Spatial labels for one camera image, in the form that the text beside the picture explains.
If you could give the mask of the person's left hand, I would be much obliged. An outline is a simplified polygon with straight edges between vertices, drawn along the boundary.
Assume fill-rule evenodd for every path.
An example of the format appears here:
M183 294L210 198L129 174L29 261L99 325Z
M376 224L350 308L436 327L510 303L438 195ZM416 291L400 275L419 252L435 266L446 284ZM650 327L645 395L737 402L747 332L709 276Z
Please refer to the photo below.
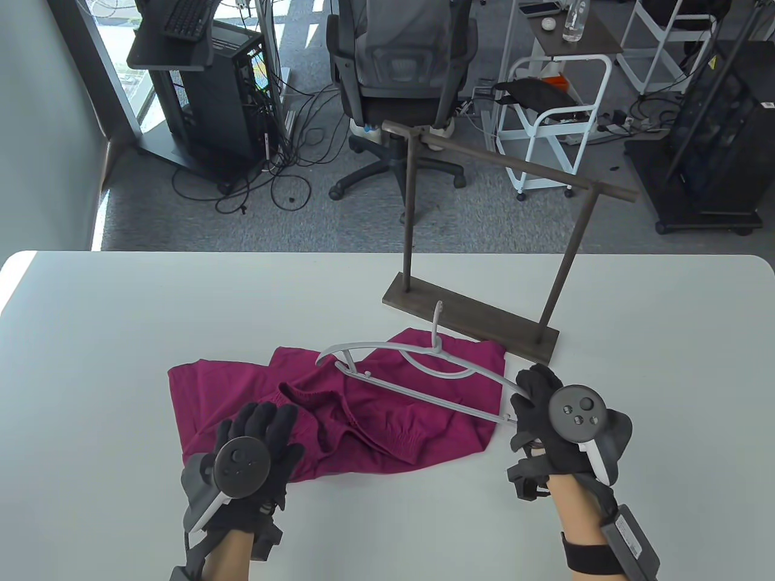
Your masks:
M294 405L251 403L221 423L215 449L195 454L183 468L183 530L262 535L274 512L285 509L287 486L305 453L291 443L297 419Z

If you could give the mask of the person's right hand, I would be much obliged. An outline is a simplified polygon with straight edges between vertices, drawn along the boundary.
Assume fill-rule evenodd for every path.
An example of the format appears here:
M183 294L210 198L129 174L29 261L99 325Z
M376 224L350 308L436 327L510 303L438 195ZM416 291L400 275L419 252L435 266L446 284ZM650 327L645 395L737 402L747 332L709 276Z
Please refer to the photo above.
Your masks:
M540 484L546 484L553 475L576 475L593 473L589 457L581 453L577 444L562 438L550 421L550 400L557 390L564 387L560 379L548 366L534 364L516 376L516 384L527 396L513 395L512 407L518 420L520 439L513 441L512 448L523 448L521 440L539 440L544 448L542 456L521 461L527 476Z

